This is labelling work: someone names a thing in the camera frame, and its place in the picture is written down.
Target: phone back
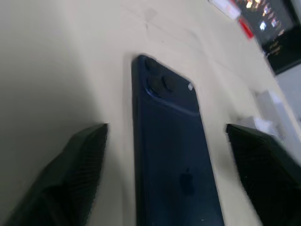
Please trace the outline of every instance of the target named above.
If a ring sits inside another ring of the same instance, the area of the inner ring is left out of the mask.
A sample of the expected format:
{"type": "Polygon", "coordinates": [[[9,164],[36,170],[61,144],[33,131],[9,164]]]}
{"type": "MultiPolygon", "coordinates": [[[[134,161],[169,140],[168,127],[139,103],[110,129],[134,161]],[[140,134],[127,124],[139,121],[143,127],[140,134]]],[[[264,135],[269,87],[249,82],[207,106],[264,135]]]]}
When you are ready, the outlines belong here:
{"type": "Polygon", "coordinates": [[[132,62],[138,226],[223,226],[193,85],[155,60],[132,62]]]}

